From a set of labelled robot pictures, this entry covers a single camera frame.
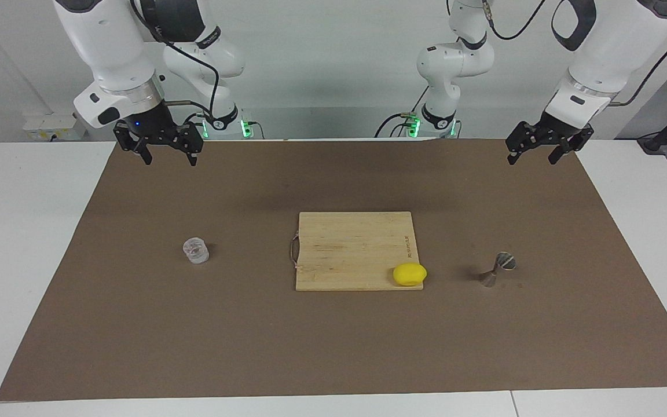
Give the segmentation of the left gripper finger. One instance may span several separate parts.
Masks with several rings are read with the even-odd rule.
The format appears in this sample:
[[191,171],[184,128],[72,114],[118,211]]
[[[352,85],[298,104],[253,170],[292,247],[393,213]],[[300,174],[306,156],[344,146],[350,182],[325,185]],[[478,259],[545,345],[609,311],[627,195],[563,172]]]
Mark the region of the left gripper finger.
[[524,152],[544,144],[544,127],[521,121],[508,135],[505,144],[509,152],[507,161],[513,166]]
[[595,129],[593,127],[585,127],[577,134],[569,137],[564,137],[560,134],[553,134],[552,144],[556,147],[549,153],[548,161],[550,164],[557,164],[566,154],[577,152],[583,149],[588,140],[591,139]]

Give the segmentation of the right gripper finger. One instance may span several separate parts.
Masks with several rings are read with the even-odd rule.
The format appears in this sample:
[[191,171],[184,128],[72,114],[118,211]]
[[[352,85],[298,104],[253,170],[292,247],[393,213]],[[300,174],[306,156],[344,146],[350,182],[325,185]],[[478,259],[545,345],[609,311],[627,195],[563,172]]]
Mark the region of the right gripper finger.
[[132,152],[135,155],[140,156],[145,164],[152,163],[152,155],[148,150],[148,147],[146,147],[145,138],[135,136],[125,122],[116,122],[113,128],[113,133],[119,147],[124,152]]
[[196,165],[197,156],[201,153],[203,144],[203,137],[193,123],[175,128],[174,148],[187,156],[191,166]]

